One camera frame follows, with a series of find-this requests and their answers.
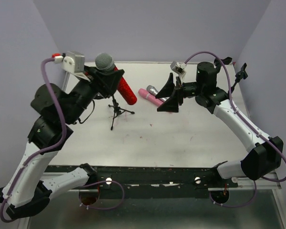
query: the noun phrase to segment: screw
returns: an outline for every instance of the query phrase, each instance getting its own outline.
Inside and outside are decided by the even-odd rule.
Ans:
[[[233,182],[233,183],[237,183],[237,182],[238,182],[238,178],[237,178],[237,177],[233,177],[233,178],[232,178],[232,182]]]
[[[201,183],[200,177],[195,177],[195,183],[196,183],[196,184],[200,184],[200,183]]]

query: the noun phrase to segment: white table surface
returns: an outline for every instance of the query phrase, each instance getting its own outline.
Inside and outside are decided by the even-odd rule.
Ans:
[[[146,166],[146,167],[212,167],[217,163],[242,159],[246,150],[233,132],[195,99],[185,99],[179,113],[157,112],[156,106],[138,95],[140,88],[151,84],[160,90],[170,70],[168,63],[117,63],[124,69],[124,78],[135,92],[138,101],[129,106],[117,92],[115,97],[122,108],[135,111],[115,120],[110,130],[113,109],[111,99],[95,100],[94,113],[82,125],[71,125],[74,133],[51,165]],[[196,64],[186,68],[186,82],[195,81]],[[231,81],[235,71],[228,65]],[[66,92],[77,83],[70,76]],[[227,90],[225,72],[217,76],[218,86]],[[245,112],[245,105],[237,86],[233,100]],[[92,110],[92,103],[82,114],[84,119]]]

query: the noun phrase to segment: red microphone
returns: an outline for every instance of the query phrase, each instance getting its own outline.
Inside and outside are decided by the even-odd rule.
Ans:
[[[117,71],[118,68],[114,65],[112,56],[103,52],[95,58],[95,66],[100,72]],[[137,102],[137,97],[129,87],[128,83],[122,77],[118,85],[118,92],[129,105],[134,105]]]

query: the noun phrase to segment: purple wall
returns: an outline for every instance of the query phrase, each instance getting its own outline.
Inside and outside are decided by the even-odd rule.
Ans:
[[[251,119],[284,141],[286,155],[286,0],[272,0],[239,59],[247,62],[248,79],[241,83]],[[286,166],[277,170],[280,178]],[[286,182],[281,183],[286,202]]]
[[[43,84],[40,63],[57,51],[31,0],[0,0],[0,187],[16,170],[38,117],[30,102]],[[49,66],[48,73],[54,83],[62,83],[58,66]],[[0,221],[0,229],[17,224]]]
[[[184,61],[209,50],[237,58],[270,0],[34,0],[61,52],[87,60]],[[200,55],[197,60],[212,60]]]

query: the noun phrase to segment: microphone stand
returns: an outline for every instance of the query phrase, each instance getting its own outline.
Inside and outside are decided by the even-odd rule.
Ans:
[[[109,107],[113,107],[113,119],[112,119],[112,125],[111,125],[111,128],[110,130],[113,130],[113,123],[114,123],[114,120],[120,116],[121,114],[125,113],[125,112],[128,112],[128,113],[131,113],[132,115],[134,115],[134,112],[133,111],[129,111],[129,110],[125,110],[121,107],[119,107],[119,103],[115,100],[114,96],[112,95],[112,104],[113,105],[108,105]]]

